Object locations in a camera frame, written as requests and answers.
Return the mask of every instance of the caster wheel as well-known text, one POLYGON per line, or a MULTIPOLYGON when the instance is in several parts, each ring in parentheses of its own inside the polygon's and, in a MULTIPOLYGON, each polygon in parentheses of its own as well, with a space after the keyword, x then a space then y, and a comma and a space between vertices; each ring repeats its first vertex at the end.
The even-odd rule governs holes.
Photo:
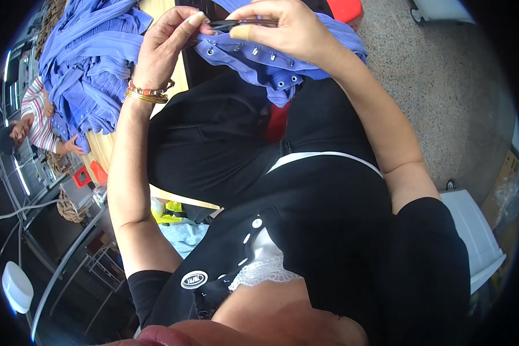
POLYGON ((423 17, 421 17, 419 10, 412 8, 410 13, 411 13, 411 17, 415 20, 415 22, 418 25, 423 25, 425 23, 425 20, 423 19, 423 17))
POLYGON ((458 187, 454 179, 448 180, 448 183, 446 184, 446 191, 457 190, 457 188, 458 187))

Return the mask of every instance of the hand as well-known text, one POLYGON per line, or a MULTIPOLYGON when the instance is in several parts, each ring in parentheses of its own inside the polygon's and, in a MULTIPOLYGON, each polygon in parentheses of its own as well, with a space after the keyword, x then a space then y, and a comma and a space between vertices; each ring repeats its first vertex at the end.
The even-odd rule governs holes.
POLYGON ((133 84, 140 89, 167 87, 181 50, 197 31, 214 34, 206 25, 204 12, 188 6, 175 6, 152 25, 140 46, 133 84))
POLYGON ((50 103, 48 97, 44 98, 44 116, 48 119, 52 119, 54 117, 54 105, 50 103))
POLYGON ((317 15, 300 0, 253 0, 232 12, 227 19, 255 16, 278 19, 278 27, 239 25, 231 29, 231 38, 255 41, 317 66, 330 61, 335 50, 342 47, 317 15))
POLYGON ((64 147, 65 147, 65 151, 67 151, 68 153, 74 153, 76 154, 77 156, 83 156, 83 155, 86 155, 83 151, 83 148, 81 147, 78 147, 76 144, 75 144, 75 140, 77 139, 77 136, 78 135, 74 135, 70 140, 68 140, 65 144, 64 144, 64 147))

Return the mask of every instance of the bracelet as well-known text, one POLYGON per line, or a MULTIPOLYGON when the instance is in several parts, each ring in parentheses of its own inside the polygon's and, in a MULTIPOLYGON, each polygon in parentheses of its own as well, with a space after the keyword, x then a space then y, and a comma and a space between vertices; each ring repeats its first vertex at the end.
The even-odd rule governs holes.
POLYGON ((133 84, 133 80, 131 79, 129 82, 129 87, 127 88, 127 90, 125 90, 125 96, 129 96, 137 100, 151 102, 153 104, 166 104, 169 100, 166 94, 167 90, 174 86, 175 82, 171 79, 169 80, 169 84, 165 89, 139 89, 138 87, 135 87, 135 85, 133 84))
POLYGON ((167 95, 145 96, 145 95, 141 95, 141 94, 137 93, 136 91, 129 90, 129 89, 125 90, 125 96, 129 96, 134 99, 141 100, 141 101, 151 102, 153 104, 166 104, 167 101, 169 100, 167 98, 167 95))

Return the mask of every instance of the round logo patch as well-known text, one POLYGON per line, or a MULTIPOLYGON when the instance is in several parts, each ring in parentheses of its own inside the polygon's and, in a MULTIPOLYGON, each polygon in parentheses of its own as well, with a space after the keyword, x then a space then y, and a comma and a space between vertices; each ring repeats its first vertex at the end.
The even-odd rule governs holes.
POLYGON ((207 280, 208 274, 205 271, 195 270, 183 276, 181 287, 194 289, 205 284, 207 280))

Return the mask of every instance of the blue garment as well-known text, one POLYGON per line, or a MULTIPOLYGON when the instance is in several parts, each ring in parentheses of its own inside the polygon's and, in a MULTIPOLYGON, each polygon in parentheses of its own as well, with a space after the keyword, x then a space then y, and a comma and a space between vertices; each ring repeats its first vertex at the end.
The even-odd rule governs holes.
MULTIPOLYGON (((213 1, 228 12, 250 3, 250 0, 213 1)), ((316 15, 340 43, 365 63, 367 50, 350 26, 323 13, 316 15)), ((228 33, 216 36, 199 34, 198 42, 195 49, 208 63, 227 65, 248 83, 264 86, 267 89, 267 97, 278 107, 283 107, 294 96, 296 85, 303 81, 300 75, 312 79, 330 77, 328 73, 306 61, 259 43, 232 39, 228 33)))
POLYGON ((152 23, 136 3, 71 0, 44 44, 38 68, 56 108, 51 122, 64 141, 78 134, 86 153, 88 131, 115 131, 141 33, 152 23))
POLYGON ((181 222, 169 225, 159 224, 163 236, 169 240, 183 259, 202 241, 210 225, 196 224, 184 218, 181 222))

